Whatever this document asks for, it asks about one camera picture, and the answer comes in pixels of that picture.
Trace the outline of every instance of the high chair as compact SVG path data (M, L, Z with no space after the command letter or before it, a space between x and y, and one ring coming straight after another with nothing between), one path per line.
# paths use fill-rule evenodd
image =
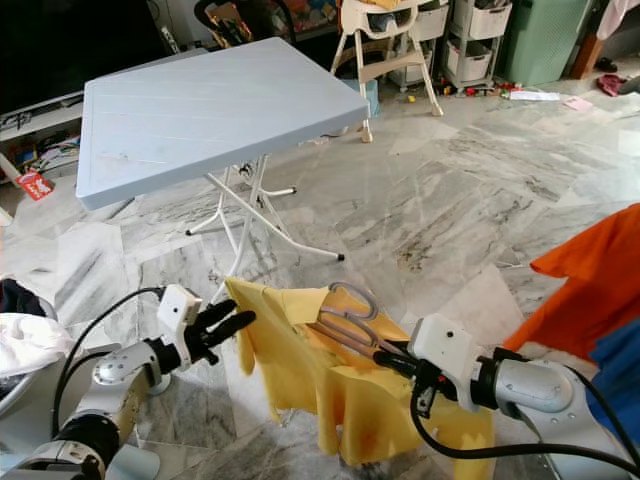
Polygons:
M366 84L369 80L373 80L376 77L398 68L404 68L409 65L419 65L422 70L422 77L424 78L424 85L427 89L429 102L431 103L431 113L434 116L441 117L443 115L442 108L440 108L440 105L438 104L436 94L433 91L433 85L431 85L431 77L429 76L429 69L424 59L422 48L420 47L420 41L412 32L412 30L415 29L411 28L418 17L418 6L422 3L426 3L427 1L429 0L401 0L394 8L386 9L377 5L363 3L360 0L343 0L340 12L342 35L338 42L336 56L334 57L333 64L331 65L331 73L335 74L336 69L338 68L340 57L342 56L342 51L344 50L344 45L347 41L347 35L354 35L360 95L364 98L367 97ZM401 18L401 15L396 14L397 12L403 11L405 12L406 18ZM385 14L394 14L394 21L389 21L384 31L374 31L371 28L368 15ZM385 60L370 63L368 65L364 64L361 32L364 32L373 40L389 39ZM411 38L413 50L395 58L391 58L394 38L405 32L408 32L408 35ZM362 122L362 141L365 143L371 143L373 141L368 119Z

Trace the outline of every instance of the paper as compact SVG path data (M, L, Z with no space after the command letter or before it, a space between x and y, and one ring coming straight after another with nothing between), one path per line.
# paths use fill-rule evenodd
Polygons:
M567 98L562 103L563 105L566 105L569 108L573 108L574 110L577 110L578 112L586 112L587 110L590 110L591 107L593 107L593 103L588 102L582 97L575 97L575 96Z
M560 100L557 92L529 92L527 90L513 90L511 100L536 100L540 102L550 102Z

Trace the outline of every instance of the red object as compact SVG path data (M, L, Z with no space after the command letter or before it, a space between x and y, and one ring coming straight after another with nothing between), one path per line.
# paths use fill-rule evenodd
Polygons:
M611 215L531 263L568 277L504 346L527 341L591 361L595 341L640 316L640 204Z
M53 192L53 187L38 172L27 172L16 178L16 181L34 200L40 200Z
M613 74L602 75L596 80L598 88L600 88L600 90L602 90L610 97L618 96L618 90L620 90L620 86L624 82L626 82L624 78L620 78L619 76Z

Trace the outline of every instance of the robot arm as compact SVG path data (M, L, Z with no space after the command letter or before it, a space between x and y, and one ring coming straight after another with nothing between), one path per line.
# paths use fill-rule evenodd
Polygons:
M425 361L415 381L416 388L426 392L419 405L420 414L427 418L439 390L466 410L475 411L479 406L500 409L524 421L545 444L584 447L631 460L617 439L593 418L584 384L564 365L527 361L503 349L485 356L469 333L437 314L416 326L408 352ZM550 454L548 459L556 476L565 480L635 478L585 456Z
M60 433L10 471L3 480L103 480L109 463L127 441L138 410L163 375L185 370L206 358L218 358L210 348L255 319L243 312L224 320L235 308L228 300L199 312L201 299L190 291L166 288L158 318L170 341L145 339L101 358L93 369L91 386ZM211 327L219 324L215 330Z

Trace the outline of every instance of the yellow shirt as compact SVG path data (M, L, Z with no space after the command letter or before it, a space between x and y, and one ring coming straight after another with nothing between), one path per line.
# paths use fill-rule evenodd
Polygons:
M226 284L240 311L256 312L256 321L238 334L240 365L251 374L255 361L260 364L274 420L278 409L317 415L319 447L340 453L349 465L386 460L423 444L409 414L409 380L307 326L323 305L367 311L344 289L277 290L234 278ZM344 319L330 320L362 333ZM368 325L382 338L408 340L382 313ZM493 445L491 412L469 413L441 395L425 426L437 429L438 440L450 447ZM485 479L491 471L489 460L454 463L458 479Z

